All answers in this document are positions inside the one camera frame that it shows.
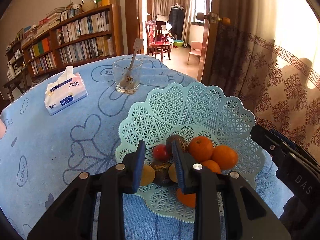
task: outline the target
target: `picture frame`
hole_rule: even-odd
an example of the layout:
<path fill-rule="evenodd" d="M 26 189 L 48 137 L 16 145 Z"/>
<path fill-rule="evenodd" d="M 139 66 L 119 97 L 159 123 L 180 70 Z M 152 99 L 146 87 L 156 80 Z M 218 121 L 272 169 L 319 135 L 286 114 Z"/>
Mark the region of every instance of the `picture frame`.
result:
<path fill-rule="evenodd" d="M 22 40 L 22 37 L 23 37 L 23 28 L 17 33 L 16 40 L 20 41 Z"/>
<path fill-rule="evenodd" d="M 61 15 L 60 15 L 60 21 L 61 21 L 61 22 L 64 21 L 64 20 L 66 20 L 66 19 L 68 19 L 68 10 L 63 11 L 63 12 L 61 13 Z"/>
<path fill-rule="evenodd" d="M 68 10 L 68 19 L 72 18 L 75 16 L 75 10 L 74 9 L 69 9 Z"/>
<path fill-rule="evenodd" d="M 82 12 L 83 12 L 83 11 L 82 11 L 82 8 L 81 8 L 81 7 L 75 9 L 75 15 L 78 15 L 78 14 L 80 14 L 80 13 L 82 13 Z"/>

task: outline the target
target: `floor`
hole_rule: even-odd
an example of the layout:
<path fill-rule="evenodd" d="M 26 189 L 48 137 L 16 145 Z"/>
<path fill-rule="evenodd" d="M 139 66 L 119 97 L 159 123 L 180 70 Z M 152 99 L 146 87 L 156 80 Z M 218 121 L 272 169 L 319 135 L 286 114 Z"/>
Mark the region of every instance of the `floor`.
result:
<path fill-rule="evenodd" d="M 171 60 L 168 54 L 165 54 L 163 63 L 170 69 L 174 69 L 190 77 L 197 78 L 200 59 L 195 55 L 190 55 L 189 64 L 187 65 L 190 48 L 172 48 Z"/>

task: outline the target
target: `light blue plastic basket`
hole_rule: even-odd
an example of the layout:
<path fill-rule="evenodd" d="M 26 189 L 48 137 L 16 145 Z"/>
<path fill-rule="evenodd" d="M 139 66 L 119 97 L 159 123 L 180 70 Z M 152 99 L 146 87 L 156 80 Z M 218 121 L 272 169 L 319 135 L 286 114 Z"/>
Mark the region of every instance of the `light blue plastic basket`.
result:
<path fill-rule="evenodd" d="M 262 148 L 251 140 L 250 130 L 255 125 L 252 112 L 243 108 L 237 97 L 226 97 L 216 86 L 206 87 L 193 82 L 187 87 L 171 83 L 164 89 L 149 92 L 145 102 L 134 103 L 128 117 L 119 126 L 121 144 L 117 147 L 116 161 L 136 150 L 139 140 L 146 142 L 146 160 L 153 161 L 152 149 L 171 134 L 179 134 L 188 142 L 196 136 L 210 138 L 215 145 L 225 144 L 239 154 L 238 171 L 253 187 L 254 178 L 263 168 Z M 193 223 L 194 209 L 181 204 L 176 198 L 176 187 L 161 187 L 154 183 L 140 187 L 137 195 L 157 215 L 173 217 Z M 223 215 L 221 195 L 218 194 L 220 215 Z"/>

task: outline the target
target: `blue towel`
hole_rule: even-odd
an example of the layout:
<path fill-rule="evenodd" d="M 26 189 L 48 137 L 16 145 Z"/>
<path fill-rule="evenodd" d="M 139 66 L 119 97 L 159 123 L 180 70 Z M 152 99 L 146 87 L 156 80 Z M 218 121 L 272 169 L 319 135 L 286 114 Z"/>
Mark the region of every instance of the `blue towel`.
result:
<path fill-rule="evenodd" d="M 44 92 L 53 76 L 15 100 L 1 113 L 7 131 L 0 140 L 0 206 L 17 232 L 26 239 L 31 228 L 81 172 L 104 172 L 116 162 L 118 127 L 130 106 L 144 101 L 154 88 L 195 81 L 168 69 L 159 60 L 143 60 L 141 86 L 134 95 L 115 89 L 112 63 L 120 56 L 79 66 L 89 96 L 50 116 Z M 257 176 L 257 192 L 277 216 L 292 193 L 275 177 L 268 153 Z M 126 239 L 192 239 L 193 224 L 153 214 L 136 195 L 124 195 Z"/>

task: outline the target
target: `table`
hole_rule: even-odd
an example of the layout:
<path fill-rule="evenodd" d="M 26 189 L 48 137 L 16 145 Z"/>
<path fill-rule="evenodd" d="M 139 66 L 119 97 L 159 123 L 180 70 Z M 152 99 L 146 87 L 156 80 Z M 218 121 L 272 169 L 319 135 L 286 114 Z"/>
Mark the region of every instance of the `table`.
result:
<path fill-rule="evenodd" d="M 168 58 L 170 58 L 170 53 L 171 53 L 171 45 L 172 43 L 169 41 L 155 41 L 149 43 L 150 46 L 150 52 L 155 54 L 160 54 L 161 55 L 161 62 L 163 62 L 163 54 L 168 52 Z"/>
<path fill-rule="evenodd" d="M 112 63 L 123 57 L 130 56 L 75 68 L 88 96 L 53 116 L 44 106 L 44 92 L 60 74 L 31 88 L 1 113 L 7 131 L 0 140 L 0 192 L 5 192 L 0 194 L 0 207 L 22 237 L 26 238 L 80 172 L 97 174 L 115 165 L 114 152 L 120 144 L 117 130 L 134 102 L 145 101 L 154 88 L 172 82 L 187 86 L 195 81 L 168 69 L 158 59 L 137 55 L 143 61 L 141 86 L 133 95 L 120 94 L 115 88 Z M 277 180 L 275 170 L 266 153 L 256 190 L 279 216 L 291 195 Z M 153 214 L 138 196 L 124 194 L 123 206 L 127 240 L 192 239 L 193 224 Z"/>
<path fill-rule="evenodd" d="M 18 88 L 22 94 L 28 90 L 27 78 L 26 78 L 27 73 L 28 73 L 28 70 L 26 68 L 24 68 L 21 70 L 21 72 L 17 76 L 15 76 L 13 79 L 9 80 L 6 84 L 3 85 L 4 88 L 8 88 L 8 90 L 9 90 L 11 102 L 14 101 L 12 91 L 15 88 Z M 24 86 L 25 91 L 23 91 L 20 87 L 21 81 L 23 81 L 23 86 Z"/>

